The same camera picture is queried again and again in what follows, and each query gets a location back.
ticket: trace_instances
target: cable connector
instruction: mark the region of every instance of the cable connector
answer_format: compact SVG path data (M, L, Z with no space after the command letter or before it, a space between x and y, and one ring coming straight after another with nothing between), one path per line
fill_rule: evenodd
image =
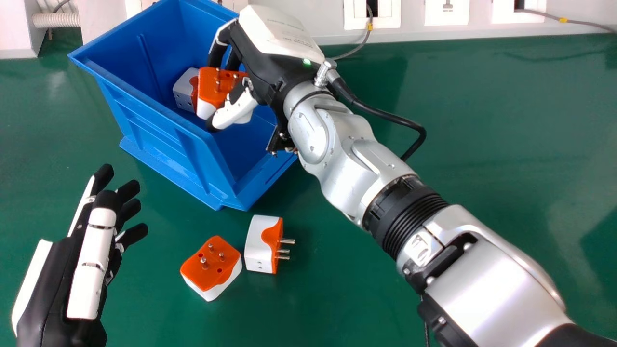
M293 245L295 240L283 238L283 219L255 215L249 226L244 246L244 262L249 271L275 274L279 260L289 260L289 250L282 244Z
M240 252L220 236L206 241L180 268L186 284L206 301L221 295L240 272Z

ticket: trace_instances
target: green tabletop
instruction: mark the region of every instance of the green tabletop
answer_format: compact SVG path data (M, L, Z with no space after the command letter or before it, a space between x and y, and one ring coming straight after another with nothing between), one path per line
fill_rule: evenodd
M142 183L149 236L109 288L109 346L419 346L419 302L394 262L294 164L249 212L215 212L124 153L94 79L57 30L38 59L0 61L0 345L39 239L66 235L89 176ZM327 48L328 54L344 48ZM369 45L339 70L366 102L422 123L410 159L451 203L536 258L573 320L617 338L617 40L610 35ZM368 118L397 153L406 128ZM295 238L278 275L253 272L206 303L180 265L206 239L237 247L253 214Z

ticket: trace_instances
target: gray cable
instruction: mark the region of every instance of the gray cable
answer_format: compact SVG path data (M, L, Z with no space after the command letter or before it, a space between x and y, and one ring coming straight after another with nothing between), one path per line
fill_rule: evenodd
M58 5L56 7L54 7L54 10L51 11L51 13L56 13L60 10L60 8L62 8L62 6L68 4L68 2L71 0L62 0L60 3L58 3Z
M341 54L340 56L336 56L333 57L333 60L339 60L339 59L343 59L343 58L347 58L349 56L351 56L352 54L356 53L357 51L361 50L364 45L366 44L366 42L368 41L368 37L371 35L371 31L373 30L372 27L373 26L373 10L371 10L371 7L369 5L366 5L366 9L368 10L368 25L369 27L366 28L366 35L364 36L364 40L362 40L362 43L360 43L356 48L352 49L351 51L345 53L345 54Z
M536 11L536 10L520 9L520 10L514 10L514 12L524 12L524 13L530 13L530 14L537 14L537 15L541 15L543 17L554 19L557 22L562 22L562 20L564 20L565 23L588 25L590 27L600 28L600 29L609 31L609 32L611 32L613 34L617 34L617 30L615 30L615 29L613 29L611 27L608 27L606 25L598 24L598 23L584 22L582 20L571 20L571 19L567 19L567 18L563 18L563 17L557 17L556 15L552 15L552 14L548 14L548 13L544 13L544 12L540 12L540 11Z

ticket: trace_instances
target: black ribbed joint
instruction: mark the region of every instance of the black ribbed joint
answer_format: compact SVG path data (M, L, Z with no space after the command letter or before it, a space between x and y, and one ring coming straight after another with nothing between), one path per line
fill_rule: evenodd
M422 223L448 205L417 177L402 177L375 197L362 224L396 260L403 245Z

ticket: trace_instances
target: power socket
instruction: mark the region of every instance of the power socket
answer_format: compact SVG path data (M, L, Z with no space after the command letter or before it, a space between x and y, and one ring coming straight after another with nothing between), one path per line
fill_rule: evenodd
M343 21L345 30L363 30L368 25L366 5L373 11L373 28L400 28L401 0L343 0Z
M544 23L541 15L515 12L515 9L546 12L547 0L492 0L493 24Z
M468 25L470 0L424 0L424 25Z

